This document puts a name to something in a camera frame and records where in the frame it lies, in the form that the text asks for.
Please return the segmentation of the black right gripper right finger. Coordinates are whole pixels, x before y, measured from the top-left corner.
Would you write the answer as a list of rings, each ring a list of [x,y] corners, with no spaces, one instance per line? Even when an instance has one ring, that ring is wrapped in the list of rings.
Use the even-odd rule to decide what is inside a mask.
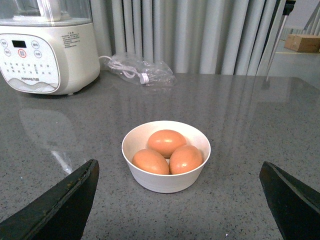
[[[265,161],[259,179],[272,216],[284,240],[320,238],[320,193]]]

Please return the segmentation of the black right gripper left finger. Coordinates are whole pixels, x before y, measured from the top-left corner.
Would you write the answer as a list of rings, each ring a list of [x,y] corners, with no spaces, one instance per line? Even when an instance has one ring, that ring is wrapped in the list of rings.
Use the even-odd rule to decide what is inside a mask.
[[[0,224],[2,240],[80,240],[100,167],[91,159]]]

